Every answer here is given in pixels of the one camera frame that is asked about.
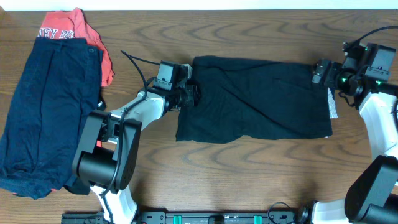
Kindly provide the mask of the black shorts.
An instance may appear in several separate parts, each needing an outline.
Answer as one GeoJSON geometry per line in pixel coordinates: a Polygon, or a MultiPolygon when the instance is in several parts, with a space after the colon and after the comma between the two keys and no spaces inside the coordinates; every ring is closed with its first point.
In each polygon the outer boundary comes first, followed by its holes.
{"type": "Polygon", "coordinates": [[[316,139],[333,134],[328,89],[302,63],[201,56],[192,81],[200,99],[182,108],[177,141],[225,144],[252,138],[316,139]]]}

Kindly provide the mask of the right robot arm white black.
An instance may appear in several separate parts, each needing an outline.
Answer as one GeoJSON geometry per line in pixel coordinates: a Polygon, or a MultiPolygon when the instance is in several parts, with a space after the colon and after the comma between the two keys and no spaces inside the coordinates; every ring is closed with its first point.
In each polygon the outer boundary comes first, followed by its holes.
{"type": "Polygon", "coordinates": [[[397,86],[389,84],[396,50],[356,40],[343,44],[345,60],[318,61],[313,82],[351,96],[369,139],[372,163],[345,198],[301,208],[296,223],[397,223],[397,86]]]}

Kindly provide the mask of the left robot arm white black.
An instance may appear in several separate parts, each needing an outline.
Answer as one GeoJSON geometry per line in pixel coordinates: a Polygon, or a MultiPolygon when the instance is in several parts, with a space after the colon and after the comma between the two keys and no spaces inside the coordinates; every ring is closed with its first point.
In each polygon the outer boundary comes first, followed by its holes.
{"type": "Polygon", "coordinates": [[[119,109],[88,115],[72,169],[99,198],[106,222],[134,223],[137,204],[129,183],[141,132],[166,112],[198,103],[192,72],[189,64],[162,61],[157,76],[143,81],[135,99],[119,109]]]}

